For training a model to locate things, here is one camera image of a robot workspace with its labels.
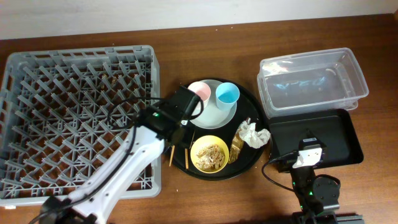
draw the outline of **lattice pattern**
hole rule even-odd
[[[19,122],[12,127],[15,141],[9,143],[12,151],[2,168],[0,196],[65,195],[84,183],[127,136],[128,130],[111,130],[106,116],[113,103],[150,96],[150,62],[41,65],[23,71],[15,112]],[[124,126],[149,103],[120,105],[113,118]],[[129,190],[150,189],[152,174],[147,167]]]

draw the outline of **gray dish drying rack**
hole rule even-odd
[[[105,122],[113,103],[159,97],[159,82],[148,45],[10,55],[0,92],[0,206],[38,205],[79,187],[128,134]],[[152,103],[119,105],[113,118],[124,126]],[[122,198],[154,197],[160,183],[158,158]]]

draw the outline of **brown tabletop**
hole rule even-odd
[[[257,97],[262,59],[313,50],[350,48],[370,94],[350,111],[364,153],[359,165],[320,169],[341,180],[339,214],[364,215],[367,223],[397,223],[398,27],[392,14],[262,22],[187,29],[0,40],[0,71],[13,52],[151,45],[160,63],[161,94],[208,77],[232,80]],[[111,223],[235,223],[266,220],[300,210],[296,196],[268,182],[258,162],[239,177],[207,182],[162,162],[162,191],[155,198],[120,200]],[[267,172],[290,184],[290,175]],[[1,223],[27,223],[39,206],[0,208]]]

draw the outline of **blue cup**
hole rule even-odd
[[[232,83],[222,83],[216,89],[216,103],[222,111],[230,110],[240,96],[239,88]]]

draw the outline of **white crumpled paper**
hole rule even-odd
[[[271,133],[267,129],[263,129],[259,132],[256,131],[256,124],[249,121],[243,121],[239,126],[239,137],[245,141],[250,147],[255,149],[267,144]]]

